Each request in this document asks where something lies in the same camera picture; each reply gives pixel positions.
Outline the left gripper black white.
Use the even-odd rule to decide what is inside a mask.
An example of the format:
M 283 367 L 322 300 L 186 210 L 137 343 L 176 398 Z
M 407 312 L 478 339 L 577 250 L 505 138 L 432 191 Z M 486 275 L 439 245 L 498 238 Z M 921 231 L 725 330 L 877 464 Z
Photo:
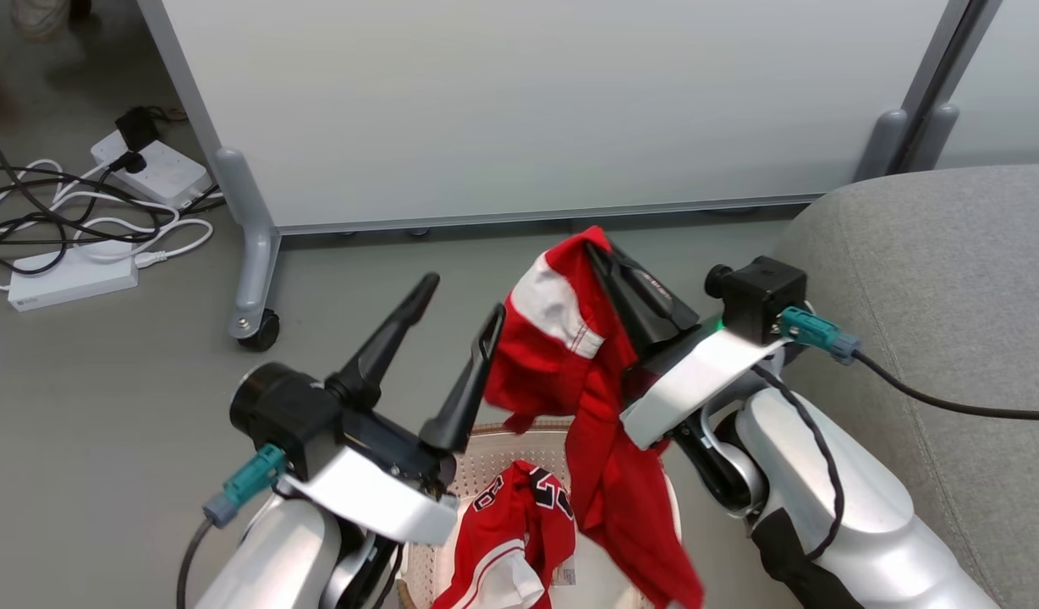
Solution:
M 357 411 L 376 408 L 389 366 L 407 332 L 421 321 L 439 282 L 435 272 L 424 274 L 356 354 L 325 379 L 325 388 L 341 404 Z M 500 302 L 494 304 L 470 344 L 465 367 L 443 406 L 421 427 L 419 439 L 424 446 L 443 453 L 465 453 L 505 320 L 507 309 Z M 311 467 L 307 480 L 288 474 L 283 482 L 335 517 L 394 542 L 446 542 L 458 521 L 458 500 L 412 486 L 400 474 L 389 473 L 346 446 L 335 436 L 340 416 L 340 411 L 326 406 L 299 411 L 299 419 L 307 425 L 305 459 L 330 459 Z

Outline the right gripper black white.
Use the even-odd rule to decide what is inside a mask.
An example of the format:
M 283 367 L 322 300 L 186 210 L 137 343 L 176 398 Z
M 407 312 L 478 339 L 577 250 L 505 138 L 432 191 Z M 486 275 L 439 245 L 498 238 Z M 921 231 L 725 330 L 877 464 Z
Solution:
M 701 318 L 689 304 L 617 245 L 585 253 L 606 300 L 624 329 L 638 363 L 624 375 L 625 435 L 655 446 L 682 421 L 746 376 L 752 366 L 780 359 L 789 339 L 760 344 Z

